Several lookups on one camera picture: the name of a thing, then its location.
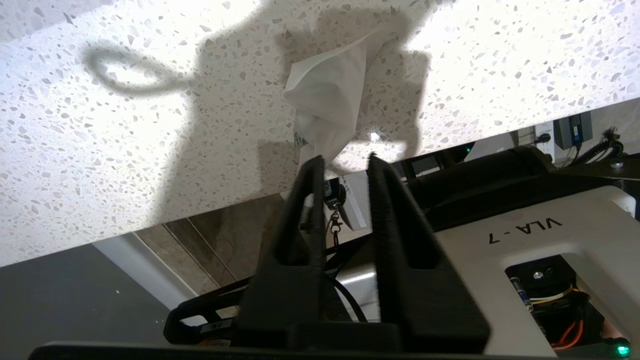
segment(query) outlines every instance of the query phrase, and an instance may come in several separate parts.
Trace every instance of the white tissue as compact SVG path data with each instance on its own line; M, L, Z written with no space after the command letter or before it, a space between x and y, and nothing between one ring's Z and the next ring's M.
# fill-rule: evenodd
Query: white tissue
M294 132L308 144L300 164L317 155L328 165L355 135L364 76L391 31L381 26L349 45L291 66L284 97L296 108Z

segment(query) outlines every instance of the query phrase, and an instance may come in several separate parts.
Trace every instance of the wall socket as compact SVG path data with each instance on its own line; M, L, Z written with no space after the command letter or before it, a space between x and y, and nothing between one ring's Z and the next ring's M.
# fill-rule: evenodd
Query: wall socket
M556 142L554 139L554 122L553 121L549 121L549 122L545 122L543 124L538 124L536 126L534 126L534 140L538 139L540 137L540 135L542 134L549 134L551 136L551 139L549 139L549 141L544 142L544 143L537 143L536 147L541 151L544 152L545 154L549 154L551 155L551 162L555 163L556 162L556 150L555 150L555 146L556 146Z

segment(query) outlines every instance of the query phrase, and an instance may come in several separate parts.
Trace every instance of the screw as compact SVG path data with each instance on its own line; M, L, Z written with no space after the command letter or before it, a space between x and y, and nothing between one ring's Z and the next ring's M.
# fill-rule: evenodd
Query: screw
M619 169L625 166L625 163L621 159L613 159L609 162L609 166L614 169Z

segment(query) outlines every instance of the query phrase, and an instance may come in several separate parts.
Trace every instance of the orange wire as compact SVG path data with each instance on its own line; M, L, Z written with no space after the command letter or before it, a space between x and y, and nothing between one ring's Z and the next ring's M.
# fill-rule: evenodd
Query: orange wire
M570 348L570 347L574 346L578 341L580 341L580 337L582 336L582 328L583 328L583 326L584 326L584 321L581 320L578 323L578 333L576 333L575 339L573 339L573 341L570 342L567 345L562 345L560 347L554 347L553 349L554 350L565 350L567 348Z
M564 332L564 334L562 335L562 338L560 338L560 341L558 341L555 344L552 344L552 346L561 346L562 343L564 343L566 337L569 335L569 332L571 332L571 330L575 327L575 322L572 322L571 325L569 325L569 327L566 329L566 331Z

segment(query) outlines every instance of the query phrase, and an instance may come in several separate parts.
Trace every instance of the terrazzo countertop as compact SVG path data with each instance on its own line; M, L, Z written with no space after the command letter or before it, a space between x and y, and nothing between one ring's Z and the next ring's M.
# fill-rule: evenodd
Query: terrazzo countertop
M640 95L636 0L9 0L0 20L0 265L287 190L290 64L379 22L404 28L330 175Z

